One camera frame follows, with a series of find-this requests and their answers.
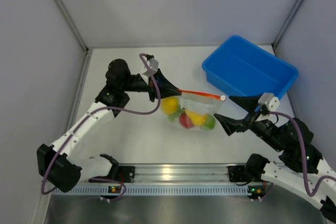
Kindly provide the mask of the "clear zip top bag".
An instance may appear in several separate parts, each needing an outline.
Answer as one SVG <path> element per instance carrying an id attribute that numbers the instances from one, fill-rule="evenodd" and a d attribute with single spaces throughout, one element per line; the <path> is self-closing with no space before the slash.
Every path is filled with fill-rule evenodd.
<path id="1" fill-rule="evenodd" d="M 214 116 L 214 114 L 217 113 L 221 105 L 226 101 L 225 95 L 215 95 L 210 93 L 187 91 L 187 90 L 181 90 L 181 92 L 182 92 L 181 96 L 176 96 L 179 99 L 180 108 L 185 108 L 185 110 L 191 110 L 198 114 L 211 114 Z M 180 125 L 179 120 L 169 124 L 174 127 L 185 129 Z M 202 130 L 202 129 L 200 128 L 200 126 L 194 126 L 191 129 L 185 129 L 185 130 Z"/>

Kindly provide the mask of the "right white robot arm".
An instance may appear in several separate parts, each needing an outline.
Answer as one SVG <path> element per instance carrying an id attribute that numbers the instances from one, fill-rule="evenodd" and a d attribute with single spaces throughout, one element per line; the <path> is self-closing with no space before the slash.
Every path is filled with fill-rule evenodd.
<path id="1" fill-rule="evenodd" d="M 314 134 L 298 118 L 277 112 L 279 99 L 273 93 L 254 97 L 230 96 L 230 100 L 247 111 L 240 120 L 220 114 L 214 118 L 227 135 L 253 132 L 276 152 L 284 167 L 251 154 L 244 173 L 252 181 L 264 180 L 301 197 L 335 222 L 335 170 L 312 145 Z"/>

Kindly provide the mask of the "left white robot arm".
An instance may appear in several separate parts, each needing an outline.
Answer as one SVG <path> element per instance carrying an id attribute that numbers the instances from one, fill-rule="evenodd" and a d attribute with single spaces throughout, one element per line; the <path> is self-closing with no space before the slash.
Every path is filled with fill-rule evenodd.
<path id="1" fill-rule="evenodd" d="M 82 151 L 94 136 L 120 112 L 127 112 L 129 92 L 148 93 L 151 102 L 157 106 L 148 112 L 133 114 L 149 115 L 156 112 L 164 98 L 181 95 L 181 91 L 162 74 L 159 63 L 152 55 L 140 54 L 145 69 L 131 74 L 123 59 L 110 62 L 106 73 L 106 85 L 99 92 L 89 110 L 58 140 L 50 145 L 42 144 L 37 150 L 38 171 L 42 184 L 50 182 L 62 192 L 73 189 L 78 182 L 112 182 L 119 174 L 119 163 L 110 155 L 84 159 Z"/>

